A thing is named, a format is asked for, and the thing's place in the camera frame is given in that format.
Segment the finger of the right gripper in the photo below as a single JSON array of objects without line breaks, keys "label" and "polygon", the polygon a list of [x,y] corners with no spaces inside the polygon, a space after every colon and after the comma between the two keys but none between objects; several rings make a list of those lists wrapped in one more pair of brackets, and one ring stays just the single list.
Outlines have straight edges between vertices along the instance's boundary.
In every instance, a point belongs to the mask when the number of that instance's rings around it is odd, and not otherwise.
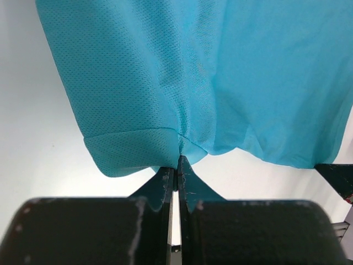
[{"label": "finger of the right gripper", "polygon": [[353,165],[321,163],[314,168],[346,202],[352,204]]}]

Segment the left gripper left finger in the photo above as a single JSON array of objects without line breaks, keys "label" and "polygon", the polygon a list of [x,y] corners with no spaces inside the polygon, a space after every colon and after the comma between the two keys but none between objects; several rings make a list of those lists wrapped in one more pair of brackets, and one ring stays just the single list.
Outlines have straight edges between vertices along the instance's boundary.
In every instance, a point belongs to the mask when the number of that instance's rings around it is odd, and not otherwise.
[{"label": "left gripper left finger", "polygon": [[126,198],[27,200],[1,242],[2,264],[169,264],[172,168]]}]

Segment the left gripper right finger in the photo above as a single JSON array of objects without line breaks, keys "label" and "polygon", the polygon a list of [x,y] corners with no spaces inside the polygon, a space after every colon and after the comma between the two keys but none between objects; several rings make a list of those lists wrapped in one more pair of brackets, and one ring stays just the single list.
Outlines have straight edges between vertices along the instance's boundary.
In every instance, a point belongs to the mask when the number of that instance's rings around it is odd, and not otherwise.
[{"label": "left gripper right finger", "polygon": [[307,200],[227,200],[178,161],[183,264],[345,264],[333,226]]}]

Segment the teal t-shirt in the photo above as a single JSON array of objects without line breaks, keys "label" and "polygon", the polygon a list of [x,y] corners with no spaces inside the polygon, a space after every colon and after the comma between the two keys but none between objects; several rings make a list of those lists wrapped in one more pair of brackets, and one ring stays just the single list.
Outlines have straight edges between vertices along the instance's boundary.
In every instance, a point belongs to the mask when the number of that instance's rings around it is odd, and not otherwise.
[{"label": "teal t-shirt", "polygon": [[121,177],[239,148],[332,163],[352,108],[351,1],[37,1],[84,143]]}]

